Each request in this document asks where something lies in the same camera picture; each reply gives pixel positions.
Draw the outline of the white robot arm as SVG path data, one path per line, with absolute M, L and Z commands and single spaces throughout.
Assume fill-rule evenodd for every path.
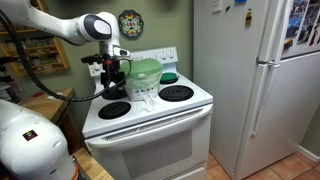
M 33 7 L 29 0 L 0 0 L 1 23 L 11 36 L 31 80 L 48 95 L 71 101 L 48 89 L 34 74 L 17 37 L 16 23 L 56 35 L 74 45 L 99 42 L 102 53 L 84 61 L 92 64 L 128 57 L 119 43 L 117 18 L 108 13 L 59 19 Z M 1 102 L 1 163 L 20 180 L 76 180 L 77 165 L 68 153 L 58 126 L 43 115 L 3 100 Z

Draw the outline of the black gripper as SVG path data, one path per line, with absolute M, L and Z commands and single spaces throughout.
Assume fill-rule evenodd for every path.
M 108 87 L 111 82 L 119 83 L 124 79 L 120 71 L 120 61 L 108 54 L 94 54 L 83 57 L 81 62 L 88 65 L 90 76 L 97 85 Z

